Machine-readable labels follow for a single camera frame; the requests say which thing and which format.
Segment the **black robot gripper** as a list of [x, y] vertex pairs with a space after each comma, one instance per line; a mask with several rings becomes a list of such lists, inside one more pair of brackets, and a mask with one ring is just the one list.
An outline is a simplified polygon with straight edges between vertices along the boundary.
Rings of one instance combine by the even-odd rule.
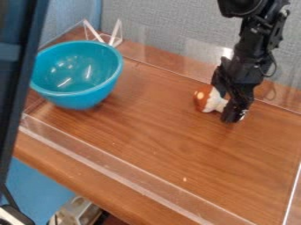
[[254, 102], [254, 88], [260, 85], [272, 63], [272, 54], [254, 49], [233, 48], [231, 58], [220, 57], [211, 85], [220, 97], [228, 94], [228, 102], [220, 114], [221, 122], [236, 123], [243, 120]]

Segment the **dark blue foreground arm link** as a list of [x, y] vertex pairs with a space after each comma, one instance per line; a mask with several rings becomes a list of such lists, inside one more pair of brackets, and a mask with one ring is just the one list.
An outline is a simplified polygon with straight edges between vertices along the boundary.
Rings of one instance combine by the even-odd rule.
[[5, 182], [49, 0], [0, 0], [0, 184]]

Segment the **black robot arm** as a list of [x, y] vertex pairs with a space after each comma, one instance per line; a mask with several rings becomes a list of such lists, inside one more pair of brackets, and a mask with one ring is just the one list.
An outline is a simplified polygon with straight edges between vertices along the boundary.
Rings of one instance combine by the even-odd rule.
[[270, 67], [276, 69], [272, 50], [283, 39], [288, 4], [288, 0], [217, 0], [221, 16], [241, 18], [232, 57], [220, 57], [211, 77], [220, 97], [228, 94], [220, 114], [224, 123], [243, 119], [254, 102], [254, 89], [270, 77]]

